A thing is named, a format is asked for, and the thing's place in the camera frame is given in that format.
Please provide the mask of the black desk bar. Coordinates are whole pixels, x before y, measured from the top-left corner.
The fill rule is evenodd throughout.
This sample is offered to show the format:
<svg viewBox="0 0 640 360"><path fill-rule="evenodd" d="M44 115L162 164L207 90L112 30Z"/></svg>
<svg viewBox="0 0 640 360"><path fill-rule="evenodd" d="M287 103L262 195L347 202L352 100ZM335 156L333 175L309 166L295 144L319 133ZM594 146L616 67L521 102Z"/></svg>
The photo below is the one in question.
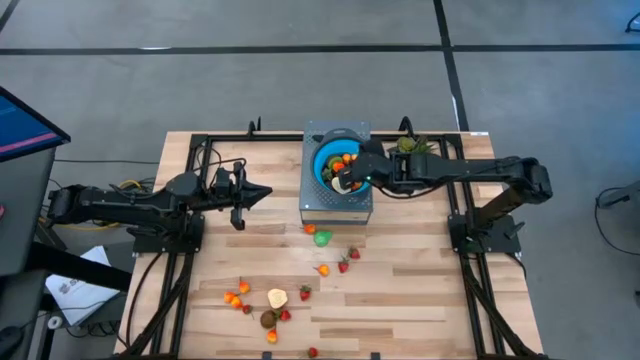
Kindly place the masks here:
<svg viewBox="0 0 640 360"><path fill-rule="evenodd" d="M25 270L44 270L86 283L127 292L131 273L84 259L57 248L34 243L25 263Z"/></svg>

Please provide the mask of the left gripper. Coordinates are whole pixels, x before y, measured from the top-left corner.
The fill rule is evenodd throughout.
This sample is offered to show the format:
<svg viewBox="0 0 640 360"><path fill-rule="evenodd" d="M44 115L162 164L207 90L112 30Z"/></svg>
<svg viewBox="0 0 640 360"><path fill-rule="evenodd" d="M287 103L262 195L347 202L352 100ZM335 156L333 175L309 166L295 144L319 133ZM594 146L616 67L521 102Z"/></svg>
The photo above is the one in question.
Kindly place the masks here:
<svg viewBox="0 0 640 360"><path fill-rule="evenodd" d="M238 231L243 231L245 229L243 210L239 207L243 198L245 206L254 206L260 200L269 196L273 192L273 189L269 186L245 182L246 171L244 167L244 161L237 160L233 162L233 168L229 170L233 172L233 175L231 176L233 185L225 192L217 191L213 187L215 171L213 179L211 180L208 189L202 195L201 202L199 204L200 210L219 210L228 207L233 208L231 210L230 222Z"/></svg>

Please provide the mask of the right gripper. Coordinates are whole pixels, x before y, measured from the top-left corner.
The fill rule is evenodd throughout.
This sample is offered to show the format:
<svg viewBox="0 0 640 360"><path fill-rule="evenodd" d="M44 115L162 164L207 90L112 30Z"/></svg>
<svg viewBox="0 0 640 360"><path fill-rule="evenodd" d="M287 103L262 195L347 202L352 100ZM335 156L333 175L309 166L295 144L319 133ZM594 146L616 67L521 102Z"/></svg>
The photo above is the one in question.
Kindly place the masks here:
<svg viewBox="0 0 640 360"><path fill-rule="evenodd" d="M394 172L393 155L361 150L357 157L357 166L344 167L339 171L339 184L342 188L352 188L356 184L362 185L367 182L374 187L395 193Z"/></svg>

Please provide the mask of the blue collapsible bowl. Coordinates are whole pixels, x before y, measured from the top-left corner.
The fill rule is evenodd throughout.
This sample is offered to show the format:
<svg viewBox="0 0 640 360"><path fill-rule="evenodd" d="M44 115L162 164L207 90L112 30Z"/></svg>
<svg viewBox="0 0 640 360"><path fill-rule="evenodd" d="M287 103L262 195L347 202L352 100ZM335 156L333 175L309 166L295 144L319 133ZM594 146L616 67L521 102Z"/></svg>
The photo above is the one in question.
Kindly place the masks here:
<svg viewBox="0 0 640 360"><path fill-rule="evenodd" d="M314 150L311 162L312 173L315 180L326 190L336 195L342 195L331 187L331 181L324 181L322 179L322 171L328 168L328 160L333 156L342 157L344 154L358 155L359 146L364 142L364 139L351 129L337 128L323 135L314 136L314 140L318 141L318 146ZM369 190L370 185L364 182L359 190L355 192L351 191L344 195L360 195Z"/></svg>

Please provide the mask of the potted succulent plant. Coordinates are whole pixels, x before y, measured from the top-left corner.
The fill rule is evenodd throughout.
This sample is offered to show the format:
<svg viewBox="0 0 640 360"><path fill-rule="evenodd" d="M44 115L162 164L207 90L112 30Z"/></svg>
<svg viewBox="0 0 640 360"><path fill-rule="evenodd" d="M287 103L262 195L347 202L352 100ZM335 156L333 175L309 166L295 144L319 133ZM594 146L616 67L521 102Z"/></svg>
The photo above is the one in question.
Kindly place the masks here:
<svg viewBox="0 0 640 360"><path fill-rule="evenodd" d="M433 151L433 145L424 135L418 137L403 136L396 141L396 145L389 148L389 153L419 153L426 154Z"/></svg>

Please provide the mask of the grey perforated metal stand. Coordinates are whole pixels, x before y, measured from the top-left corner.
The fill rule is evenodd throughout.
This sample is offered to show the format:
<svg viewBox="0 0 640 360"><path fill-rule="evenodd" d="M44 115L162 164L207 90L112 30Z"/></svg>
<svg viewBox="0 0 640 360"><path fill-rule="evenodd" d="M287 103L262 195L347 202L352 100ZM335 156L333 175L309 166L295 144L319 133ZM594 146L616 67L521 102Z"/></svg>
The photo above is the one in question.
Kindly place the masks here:
<svg viewBox="0 0 640 360"><path fill-rule="evenodd" d="M303 153L299 208L302 223L321 225L365 225L373 212L371 187L369 191L353 195L336 195L323 188L314 178L311 168L312 155L318 146L314 136L347 128L355 131L364 141L370 138L367 122L321 122L310 121L303 133Z"/></svg>

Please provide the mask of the white paper sheet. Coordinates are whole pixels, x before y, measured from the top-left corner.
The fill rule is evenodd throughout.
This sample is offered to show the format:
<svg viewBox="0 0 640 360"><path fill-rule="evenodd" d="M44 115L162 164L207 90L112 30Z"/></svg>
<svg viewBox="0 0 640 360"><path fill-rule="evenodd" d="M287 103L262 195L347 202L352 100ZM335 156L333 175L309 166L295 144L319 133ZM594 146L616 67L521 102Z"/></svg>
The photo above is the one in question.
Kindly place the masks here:
<svg viewBox="0 0 640 360"><path fill-rule="evenodd" d="M59 275L50 275L45 285L71 326L79 325L119 294L115 289Z"/></svg>

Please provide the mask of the blue screen monitor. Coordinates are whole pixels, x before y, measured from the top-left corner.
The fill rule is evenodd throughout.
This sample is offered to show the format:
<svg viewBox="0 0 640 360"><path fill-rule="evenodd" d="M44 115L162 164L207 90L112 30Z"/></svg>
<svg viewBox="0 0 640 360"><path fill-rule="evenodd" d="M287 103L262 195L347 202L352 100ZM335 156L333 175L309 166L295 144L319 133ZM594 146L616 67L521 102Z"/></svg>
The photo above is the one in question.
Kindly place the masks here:
<svg viewBox="0 0 640 360"><path fill-rule="evenodd" d="M71 136L0 86L0 163L71 142Z"/></svg>

